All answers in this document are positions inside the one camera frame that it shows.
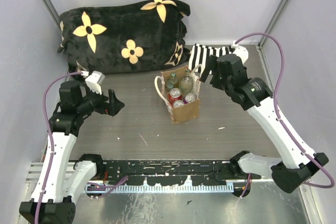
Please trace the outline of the red cola can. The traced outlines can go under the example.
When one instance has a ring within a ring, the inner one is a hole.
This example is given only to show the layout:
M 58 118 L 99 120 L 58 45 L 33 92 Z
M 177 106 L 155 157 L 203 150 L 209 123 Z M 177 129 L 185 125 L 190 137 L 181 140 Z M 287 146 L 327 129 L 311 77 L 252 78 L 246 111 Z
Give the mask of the red cola can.
M 182 99 L 182 93 L 180 91 L 179 88 L 172 88 L 169 92 L 168 92 L 168 101 L 171 105 L 173 105 L 173 103 L 177 100 L 181 100 Z

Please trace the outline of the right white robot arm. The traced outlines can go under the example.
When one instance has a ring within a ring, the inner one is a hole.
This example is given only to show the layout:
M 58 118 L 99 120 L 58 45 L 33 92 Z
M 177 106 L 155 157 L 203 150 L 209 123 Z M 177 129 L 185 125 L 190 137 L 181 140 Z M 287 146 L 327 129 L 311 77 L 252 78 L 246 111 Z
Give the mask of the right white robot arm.
M 284 192 L 292 193 L 329 161 L 325 153 L 310 148 L 292 128 L 280 109 L 274 107 L 274 96 L 261 78 L 249 78 L 247 68 L 235 54 L 211 55 L 200 81 L 212 74 L 212 87 L 225 91 L 265 131 L 280 154 L 279 158 L 241 151 L 230 159 L 230 172 L 241 179 L 247 174 L 271 178 Z

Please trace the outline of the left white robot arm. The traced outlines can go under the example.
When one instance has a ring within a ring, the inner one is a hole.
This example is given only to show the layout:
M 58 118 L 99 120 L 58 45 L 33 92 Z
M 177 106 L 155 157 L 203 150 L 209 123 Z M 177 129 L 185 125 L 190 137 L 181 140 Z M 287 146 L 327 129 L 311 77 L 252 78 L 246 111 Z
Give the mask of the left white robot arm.
M 59 88 L 60 101 L 47 119 L 48 141 L 39 180 L 29 201 L 19 213 L 29 223 L 72 223 L 76 201 L 90 180 L 106 175 L 99 154 L 83 154 L 66 178 L 69 157 L 81 126 L 93 112 L 115 116 L 125 104 L 110 89 L 104 95 L 99 85 L 66 81 Z

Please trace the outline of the clear glass soda bottle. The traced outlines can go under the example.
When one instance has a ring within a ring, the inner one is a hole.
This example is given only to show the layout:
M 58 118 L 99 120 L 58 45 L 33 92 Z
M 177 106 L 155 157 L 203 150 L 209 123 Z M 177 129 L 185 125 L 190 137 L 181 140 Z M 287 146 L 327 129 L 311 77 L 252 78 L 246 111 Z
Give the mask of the clear glass soda bottle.
M 166 82 L 166 89 L 167 91 L 170 91 L 173 88 L 179 87 L 179 79 L 175 72 L 172 72 Z
M 186 69 L 184 76 L 180 80 L 179 89 L 183 96 L 192 92 L 193 89 L 193 78 L 191 76 L 190 69 Z

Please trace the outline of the purple Fanta can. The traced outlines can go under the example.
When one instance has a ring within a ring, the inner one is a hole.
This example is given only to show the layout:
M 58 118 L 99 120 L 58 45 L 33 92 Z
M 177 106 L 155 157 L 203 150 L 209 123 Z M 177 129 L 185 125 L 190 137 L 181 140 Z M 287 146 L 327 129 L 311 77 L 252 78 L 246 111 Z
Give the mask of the purple Fanta can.
M 196 101 L 196 95 L 193 94 L 193 93 L 187 93 L 184 96 L 183 101 L 184 101 L 185 104 L 192 103 L 192 102 Z

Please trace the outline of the red Coca-Cola can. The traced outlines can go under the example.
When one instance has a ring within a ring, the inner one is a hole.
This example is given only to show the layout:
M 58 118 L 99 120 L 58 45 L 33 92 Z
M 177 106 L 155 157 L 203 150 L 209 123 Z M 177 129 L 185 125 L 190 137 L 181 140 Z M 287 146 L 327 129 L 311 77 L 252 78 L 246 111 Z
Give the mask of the red Coca-Cola can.
M 175 100 L 173 102 L 173 108 L 179 108 L 179 107 L 182 107 L 184 105 L 185 105 L 185 103 L 182 100 Z

